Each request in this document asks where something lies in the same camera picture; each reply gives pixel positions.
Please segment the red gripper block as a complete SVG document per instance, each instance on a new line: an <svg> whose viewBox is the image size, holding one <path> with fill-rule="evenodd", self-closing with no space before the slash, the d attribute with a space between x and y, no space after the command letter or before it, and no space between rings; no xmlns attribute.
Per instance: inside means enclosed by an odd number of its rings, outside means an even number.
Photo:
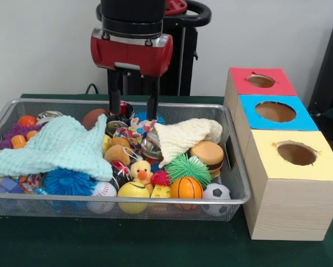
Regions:
<svg viewBox="0 0 333 267"><path fill-rule="evenodd" d="M151 89L147 101L147 118L156 120L159 97L159 78L168 70L173 53L173 38L162 34L153 39L151 46L111 41L97 35L91 36L91 55L95 65L108 69L107 86L109 109L113 115L120 113L121 73L117 68L138 70Z"/></svg>

